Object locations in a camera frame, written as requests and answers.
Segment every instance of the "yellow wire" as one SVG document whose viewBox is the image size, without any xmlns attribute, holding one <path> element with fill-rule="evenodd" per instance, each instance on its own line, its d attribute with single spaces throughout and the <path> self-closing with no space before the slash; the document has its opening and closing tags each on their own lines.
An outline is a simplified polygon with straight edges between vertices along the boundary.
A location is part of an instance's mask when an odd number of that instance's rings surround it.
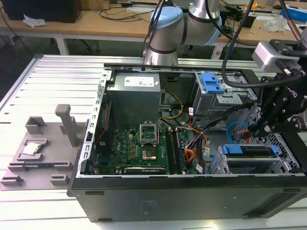
<svg viewBox="0 0 307 230">
<path fill-rule="evenodd" d="M 176 95 L 174 95 L 170 90 L 165 90 L 165 92 L 168 92 L 168 93 L 170 93 L 173 97 L 175 97 L 176 98 L 176 100 L 180 103 L 180 112 L 179 112 L 179 114 L 177 114 L 177 115 L 175 115 L 175 116 L 160 116 L 160 117 L 158 117 L 159 119 L 176 119 L 176 118 L 178 118 L 178 117 L 180 117 L 181 116 L 181 114 L 183 113 L 183 105 L 182 105 L 182 103 L 181 103 L 181 101 L 179 100 L 179 98 L 177 98 L 177 96 Z"/>
</svg>

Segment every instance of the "plastic bag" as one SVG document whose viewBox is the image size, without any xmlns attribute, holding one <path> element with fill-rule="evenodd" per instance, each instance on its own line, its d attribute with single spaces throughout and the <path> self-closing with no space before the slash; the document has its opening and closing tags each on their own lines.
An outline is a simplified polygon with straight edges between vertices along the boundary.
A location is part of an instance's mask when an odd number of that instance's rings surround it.
<svg viewBox="0 0 307 230">
<path fill-rule="evenodd" d="M 270 32 L 283 31 L 286 25 L 287 20 L 283 16 L 278 15 L 273 20 L 265 23 L 265 29 Z"/>
</svg>

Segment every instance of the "black box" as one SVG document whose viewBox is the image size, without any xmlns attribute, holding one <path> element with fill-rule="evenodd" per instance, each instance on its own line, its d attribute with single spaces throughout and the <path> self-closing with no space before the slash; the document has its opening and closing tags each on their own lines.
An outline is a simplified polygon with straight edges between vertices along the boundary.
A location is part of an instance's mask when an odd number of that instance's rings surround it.
<svg viewBox="0 0 307 230">
<path fill-rule="evenodd" d="M 81 0 L 2 0 L 11 20 L 30 18 L 74 23 L 81 14 Z"/>
</svg>

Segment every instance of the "chip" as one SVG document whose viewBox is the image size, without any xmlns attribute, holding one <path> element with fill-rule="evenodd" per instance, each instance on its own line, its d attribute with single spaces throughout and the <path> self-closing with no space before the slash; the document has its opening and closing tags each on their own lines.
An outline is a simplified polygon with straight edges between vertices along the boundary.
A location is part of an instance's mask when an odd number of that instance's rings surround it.
<svg viewBox="0 0 307 230">
<path fill-rule="evenodd" d="M 142 160 L 157 160 L 157 149 L 154 146 L 142 147 Z"/>
</svg>

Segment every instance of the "ram slot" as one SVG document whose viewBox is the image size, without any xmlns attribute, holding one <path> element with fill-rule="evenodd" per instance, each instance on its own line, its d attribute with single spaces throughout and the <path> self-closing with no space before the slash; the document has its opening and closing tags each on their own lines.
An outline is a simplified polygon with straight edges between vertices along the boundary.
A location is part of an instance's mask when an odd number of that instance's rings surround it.
<svg viewBox="0 0 307 230">
<path fill-rule="evenodd" d="M 169 174 L 182 174 L 176 132 L 165 133 Z"/>
</svg>

